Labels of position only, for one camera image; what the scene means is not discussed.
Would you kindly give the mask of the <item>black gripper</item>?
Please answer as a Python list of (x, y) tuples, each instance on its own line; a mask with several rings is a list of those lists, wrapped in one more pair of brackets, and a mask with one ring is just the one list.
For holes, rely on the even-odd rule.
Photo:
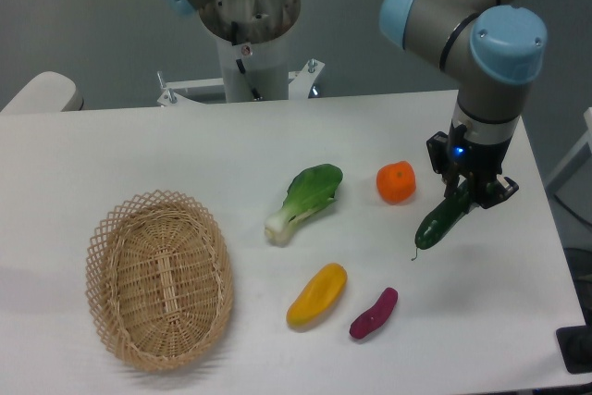
[(454, 107), (448, 132), (439, 131), (426, 141), (434, 172), (445, 183), (444, 197), (453, 195), (466, 181), (469, 204), (488, 209), (507, 201), (519, 186), (502, 175), (502, 163), (512, 141), (518, 119), (487, 121)]

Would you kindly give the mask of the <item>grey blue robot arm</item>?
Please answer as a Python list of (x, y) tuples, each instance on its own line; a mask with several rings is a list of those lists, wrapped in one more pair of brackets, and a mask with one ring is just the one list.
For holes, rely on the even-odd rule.
[[(229, 102), (309, 95), (316, 66), (291, 79), (284, 44), (300, 0), (166, 1), (180, 15), (198, 14), (216, 38)], [(466, 185), (483, 208), (517, 190), (502, 162), (547, 43), (543, 21), (513, 1), (384, 0), (378, 15), (391, 42), (459, 82), (450, 129), (428, 141), (428, 152), (446, 193)]]

